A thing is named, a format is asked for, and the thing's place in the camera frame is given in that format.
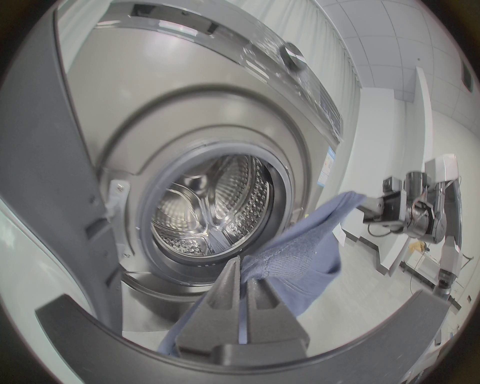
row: washing machine drum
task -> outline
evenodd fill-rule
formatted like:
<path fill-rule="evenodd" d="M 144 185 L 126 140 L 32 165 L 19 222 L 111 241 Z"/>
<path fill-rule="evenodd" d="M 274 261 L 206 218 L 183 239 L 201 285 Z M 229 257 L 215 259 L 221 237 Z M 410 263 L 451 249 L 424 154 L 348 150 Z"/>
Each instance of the washing machine drum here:
<path fill-rule="evenodd" d="M 270 216 L 273 185 L 261 160 L 222 156 L 184 173 L 152 218 L 157 245 L 172 258 L 219 260 L 248 246 Z"/>
<path fill-rule="evenodd" d="M 288 57 L 251 48 L 256 59 L 242 63 L 245 38 L 152 7 L 128 17 L 131 6 L 112 5 L 68 81 L 121 264 L 150 290 L 200 293 L 228 259 L 315 208 L 337 142 L 292 85 Z M 204 34 L 185 35 L 192 17 Z"/>

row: ceiling tile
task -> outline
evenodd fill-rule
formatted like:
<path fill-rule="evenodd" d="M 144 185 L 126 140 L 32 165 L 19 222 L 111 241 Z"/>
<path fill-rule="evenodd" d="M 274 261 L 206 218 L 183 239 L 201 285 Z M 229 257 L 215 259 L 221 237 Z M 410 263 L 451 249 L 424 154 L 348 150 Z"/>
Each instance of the ceiling tile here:
<path fill-rule="evenodd" d="M 430 75 L 430 74 L 426 73 L 425 78 L 427 79 L 428 93 L 430 94 L 430 98 L 431 98 L 432 97 L 432 88 L 433 88 L 433 75 Z"/>
<path fill-rule="evenodd" d="M 427 22 L 432 45 L 452 56 L 457 54 L 458 51 L 453 42 L 453 37 L 450 36 L 442 23 L 435 16 L 431 15 L 428 10 L 423 12 L 423 17 Z"/>
<path fill-rule="evenodd" d="M 385 1 L 384 6 L 398 37 L 432 43 L 427 23 L 418 9 L 394 1 Z"/>
<path fill-rule="evenodd" d="M 387 0 L 387 1 L 406 4 L 406 5 L 409 5 L 410 7 L 414 7 L 417 9 L 420 8 L 418 1 L 415 1 L 415 0 Z"/>
<path fill-rule="evenodd" d="M 368 65 L 367 55 L 358 37 L 344 39 L 355 65 Z"/>
<path fill-rule="evenodd" d="M 470 129 L 472 127 L 473 122 L 469 119 L 467 119 L 465 116 L 463 116 L 461 113 L 458 113 L 458 111 L 454 111 L 452 115 L 452 119 L 459 122 L 462 124 L 464 127 Z"/>
<path fill-rule="evenodd" d="M 398 90 L 398 89 L 394 89 L 394 90 L 393 90 L 393 93 L 394 93 L 395 98 L 396 98 L 397 100 L 403 100 L 403 91 L 400 91 L 400 90 Z"/>
<path fill-rule="evenodd" d="M 473 121 L 477 116 L 478 108 L 479 106 L 476 105 L 472 94 L 467 94 L 466 92 L 460 91 L 460 94 L 458 95 L 458 102 L 455 108 L 456 112 L 461 113 L 467 119 Z"/>
<path fill-rule="evenodd" d="M 378 88 L 403 90 L 403 73 L 398 67 L 371 65 L 373 82 Z"/>
<path fill-rule="evenodd" d="M 336 0 L 313 0 L 316 2 L 318 5 L 321 7 L 324 7 L 325 5 L 331 5 L 331 4 L 336 4 Z"/>
<path fill-rule="evenodd" d="M 328 5 L 326 7 L 323 7 L 323 9 L 328 15 L 328 17 L 330 17 L 330 20 L 332 20 L 335 28 L 338 30 L 340 36 L 343 39 L 347 37 L 357 36 L 355 28 L 353 27 L 352 23 L 348 19 L 340 4 Z"/>
<path fill-rule="evenodd" d="M 409 68 L 403 68 L 403 90 L 415 93 L 415 82 L 417 80 L 417 71 Z"/>
<path fill-rule="evenodd" d="M 452 57 L 447 53 L 433 48 L 433 75 L 449 82 L 450 84 L 460 86 L 462 78 L 462 66 L 460 56 Z"/>
<path fill-rule="evenodd" d="M 408 101 L 409 103 L 413 103 L 413 100 L 415 99 L 415 94 L 411 92 L 404 92 L 403 99 L 405 101 Z"/>
<path fill-rule="evenodd" d="M 433 78 L 432 100 L 440 101 L 450 108 L 455 108 L 458 100 L 459 89 L 450 83 Z"/>
<path fill-rule="evenodd" d="M 375 87 L 372 70 L 368 65 L 358 65 L 357 71 L 359 72 L 360 83 L 362 87 Z"/>
<path fill-rule="evenodd" d="M 443 113 L 444 115 L 446 115 L 448 117 L 452 117 L 452 114 L 453 114 L 453 108 L 450 108 L 450 107 L 446 106 L 445 104 L 442 104 L 441 102 L 436 101 L 436 100 L 432 100 L 432 109 L 434 111 Z"/>
<path fill-rule="evenodd" d="M 433 74 L 433 48 L 419 41 L 398 38 L 402 67 L 422 67 L 425 73 Z"/>
<path fill-rule="evenodd" d="M 402 66 L 396 37 L 370 36 L 361 37 L 360 41 L 370 65 Z"/>
<path fill-rule="evenodd" d="M 348 1 L 341 5 L 359 36 L 395 36 L 381 1 Z"/>

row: white curtain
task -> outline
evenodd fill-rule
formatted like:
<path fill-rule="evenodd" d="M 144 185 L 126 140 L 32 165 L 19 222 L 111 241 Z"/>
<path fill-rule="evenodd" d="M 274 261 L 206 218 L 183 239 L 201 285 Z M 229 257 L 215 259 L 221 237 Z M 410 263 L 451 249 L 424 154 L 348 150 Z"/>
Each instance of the white curtain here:
<path fill-rule="evenodd" d="M 336 195 L 357 127 L 360 83 L 350 57 L 320 7 L 312 0 L 228 0 L 295 44 L 343 117 L 343 143 L 319 204 Z"/>

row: open door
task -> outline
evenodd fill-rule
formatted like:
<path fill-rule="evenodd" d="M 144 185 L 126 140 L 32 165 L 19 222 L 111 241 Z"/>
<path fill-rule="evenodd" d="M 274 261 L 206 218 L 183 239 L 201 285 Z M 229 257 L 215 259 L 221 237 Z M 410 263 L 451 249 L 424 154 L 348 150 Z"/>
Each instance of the open door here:
<path fill-rule="evenodd" d="M 121 269 L 59 55 L 55 9 L 0 87 L 0 198 L 61 262 L 97 319 L 121 335 Z"/>

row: gray fabric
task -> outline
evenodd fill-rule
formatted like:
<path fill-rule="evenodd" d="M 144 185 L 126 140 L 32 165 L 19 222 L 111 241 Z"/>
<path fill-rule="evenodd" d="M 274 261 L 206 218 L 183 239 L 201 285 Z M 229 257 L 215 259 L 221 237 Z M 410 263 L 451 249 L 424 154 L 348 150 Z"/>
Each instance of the gray fabric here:
<path fill-rule="evenodd" d="M 241 295 L 247 280 L 268 278 L 290 311 L 295 316 L 302 314 L 340 273 L 338 242 L 332 230 L 364 199 L 355 192 L 342 193 L 267 243 L 256 255 L 246 256 L 241 265 Z M 158 352 L 174 355 L 174 340 L 197 306 L 172 327 Z M 245 298 L 240 302 L 239 342 L 246 343 Z"/>

